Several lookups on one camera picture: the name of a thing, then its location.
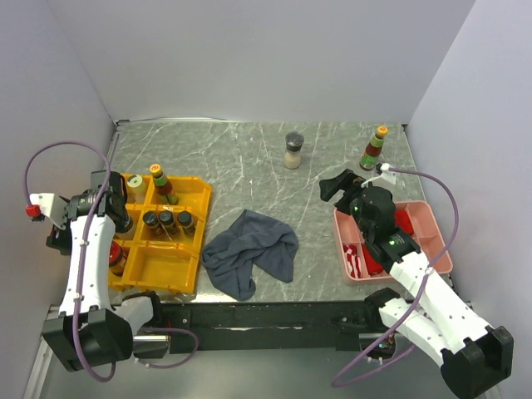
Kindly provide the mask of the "green lid cream bottle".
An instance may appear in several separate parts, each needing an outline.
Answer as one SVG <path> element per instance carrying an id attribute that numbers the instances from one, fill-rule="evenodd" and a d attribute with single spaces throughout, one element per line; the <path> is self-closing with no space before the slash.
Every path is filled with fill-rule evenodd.
<path id="1" fill-rule="evenodd" d="M 132 175 L 126 180 L 127 188 L 131 191 L 132 198 L 136 204 L 145 202 L 147 186 L 141 175 Z"/>

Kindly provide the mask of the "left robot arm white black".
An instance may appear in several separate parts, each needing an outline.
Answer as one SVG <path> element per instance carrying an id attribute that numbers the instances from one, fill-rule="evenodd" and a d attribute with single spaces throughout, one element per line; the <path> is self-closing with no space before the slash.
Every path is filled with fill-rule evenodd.
<path id="1" fill-rule="evenodd" d="M 155 334 L 165 326 L 165 311 L 153 291 L 111 305 L 111 244 L 132 227 L 126 201 L 125 178 L 104 170 L 91 173 L 91 186 L 82 194 L 57 199 L 64 221 L 47 244 L 71 260 L 58 314 L 44 322 L 42 337 L 69 372 L 126 360 L 141 329 Z"/>

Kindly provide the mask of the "yellow cap green label bottle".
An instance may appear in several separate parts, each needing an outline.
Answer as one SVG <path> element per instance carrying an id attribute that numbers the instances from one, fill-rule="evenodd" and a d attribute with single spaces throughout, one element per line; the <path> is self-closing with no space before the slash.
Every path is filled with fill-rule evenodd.
<path id="1" fill-rule="evenodd" d="M 160 164 L 152 164 L 149 168 L 155 186 L 155 192 L 164 204 L 177 205 L 179 200 Z"/>

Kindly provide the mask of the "small black lid spice jar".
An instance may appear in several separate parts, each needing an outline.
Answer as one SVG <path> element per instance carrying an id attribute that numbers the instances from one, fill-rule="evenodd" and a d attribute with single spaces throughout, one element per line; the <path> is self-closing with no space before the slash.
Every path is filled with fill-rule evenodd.
<path id="1" fill-rule="evenodd" d="M 155 211 L 147 211 L 142 217 L 144 225 L 150 231 L 154 237 L 161 237 L 165 234 L 165 231 L 158 219 L 157 213 Z"/>

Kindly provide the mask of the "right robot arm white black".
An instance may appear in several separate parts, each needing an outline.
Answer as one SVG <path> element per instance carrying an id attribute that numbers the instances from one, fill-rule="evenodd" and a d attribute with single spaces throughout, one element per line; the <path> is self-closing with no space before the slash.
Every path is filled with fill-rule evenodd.
<path id="1" fill-rule="evenodd" d="M 320 198 L 328 202 L 343 192 L 337 210 L 354 220 L 368 253 L 414 300 L 407 303 L 390 288 L 367 297 L 365 324 L 374 331 L 387 330 L 333 378 L 332 386 L 343 386 L 341 379 L 349 368 L 399 332 L 433 360 L 456 397 L 476 398 L 510 377 L 514 339 L 505 327 L 492 327 L 466 305 L 433 268 L 438 258 L 427 258 L 397 225 L 392 193 L 376 182 L 393 182 L 399 170 L 389 164 L 377 169 L 377 176 L 369 180 L 349 169 L 320 180 Z"/>

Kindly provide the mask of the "yellow cap chili sauce bottle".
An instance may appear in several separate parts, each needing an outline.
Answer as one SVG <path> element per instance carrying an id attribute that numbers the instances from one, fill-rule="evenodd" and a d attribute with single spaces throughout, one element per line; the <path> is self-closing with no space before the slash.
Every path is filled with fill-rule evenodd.
<path id="1" fill-rule="evenodd" d="M 375 130 L 359 162 L 363 170 L 372 170 L 377 165 L 387 133 L 388 128 L 386 126 L 378 126 Z"/>

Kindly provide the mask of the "red lid sauce jar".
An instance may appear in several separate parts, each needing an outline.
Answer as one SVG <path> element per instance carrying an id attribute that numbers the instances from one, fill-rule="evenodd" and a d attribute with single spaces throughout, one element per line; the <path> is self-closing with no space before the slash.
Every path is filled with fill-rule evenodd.
<path id="1" fill-rule="evenodd" d="M 127 256 L 123 248 L 115 241 L 111 242 L 109 256 L 109 270 L 117 277 L 121 277 L 126 268 Z"/>

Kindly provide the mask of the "salt grinder black top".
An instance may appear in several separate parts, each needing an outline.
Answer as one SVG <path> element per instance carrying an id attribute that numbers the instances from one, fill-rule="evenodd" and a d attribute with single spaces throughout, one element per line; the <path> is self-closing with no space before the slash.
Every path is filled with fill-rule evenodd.
<path id="1" fill-rule="evenodd" d="M 285 136 L 286 152 L 284 154 L 284 166 L 295 170 L 301 165 L 301 149 L 304 144 L 303 134 L 292 131 Z"/>

